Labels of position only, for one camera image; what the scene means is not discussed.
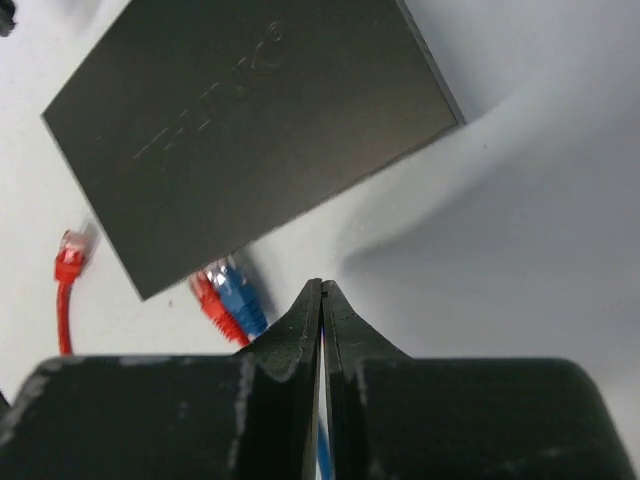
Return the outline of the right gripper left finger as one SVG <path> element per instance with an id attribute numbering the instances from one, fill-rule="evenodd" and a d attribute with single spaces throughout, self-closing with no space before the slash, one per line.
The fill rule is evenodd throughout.
<path id="1" fill-rule="evenodd" d="M 313 479 L 318 434 L 321 281 L 242 349 L 229 452 L 235 479 Z"/>

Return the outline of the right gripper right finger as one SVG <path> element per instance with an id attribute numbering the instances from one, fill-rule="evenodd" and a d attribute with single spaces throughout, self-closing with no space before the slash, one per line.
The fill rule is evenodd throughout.
<path id="1" fill-rule="evenodd" d="M 393 345 L 352 307 L 336 281 L 322 283 L 322 323 L 330 447 L 336 479 L 413 479 L 415 452 L 391 441 L 370 452 L 367 385 L 363 363 L 385 363 L 408 355 Z"/>

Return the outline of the black network switch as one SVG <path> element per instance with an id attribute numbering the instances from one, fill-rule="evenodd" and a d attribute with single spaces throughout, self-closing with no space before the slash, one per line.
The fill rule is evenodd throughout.
<path id="1" fill-rule="evenodd" d="M 43 119 L 142 299 L 464 121 L 402 1 L 133 1 Z"/>

